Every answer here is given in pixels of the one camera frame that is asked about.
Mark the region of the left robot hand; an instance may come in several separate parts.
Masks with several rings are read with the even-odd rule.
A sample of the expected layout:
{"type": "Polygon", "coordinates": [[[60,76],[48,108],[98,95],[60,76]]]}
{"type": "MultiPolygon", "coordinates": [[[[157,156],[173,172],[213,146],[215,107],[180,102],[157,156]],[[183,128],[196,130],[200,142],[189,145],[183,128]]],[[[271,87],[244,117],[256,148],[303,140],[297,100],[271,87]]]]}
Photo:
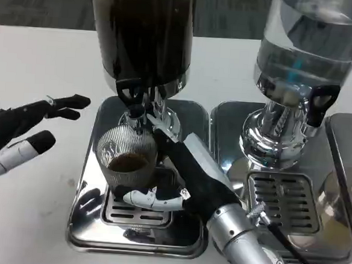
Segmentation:
{"type": "Polygon", "coordinates": [[[56,141],[48,130],[10,143],[13,139],[27,133],[44,119],[78,120],[78,111],[89,105],[90,98],[75,94],[57,99],[48,97],[18,108],[0,109],[0,176],[49,151],[56,141]]]}

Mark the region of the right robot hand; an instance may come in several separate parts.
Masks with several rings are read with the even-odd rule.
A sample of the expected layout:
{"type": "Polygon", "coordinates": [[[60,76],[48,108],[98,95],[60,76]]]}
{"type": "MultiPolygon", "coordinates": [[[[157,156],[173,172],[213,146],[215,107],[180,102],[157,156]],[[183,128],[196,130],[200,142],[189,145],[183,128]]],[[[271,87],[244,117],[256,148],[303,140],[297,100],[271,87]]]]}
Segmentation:
{"type": "Polygon", "coordinates": [[[161,212],[186,209],[196,213],[203,222],[226,211],[231,218],[246,217],[239,198],[206,145],[195,134],[188,134],[180,141],[166,125],[148,115],[154,131],[155,142],[160,151],[168,156],[179,176],[183,179],[181,189],[170,187],[153,191],[144,187],[119,185],[114,188],[118,199],[132,206],[161,212]]]}

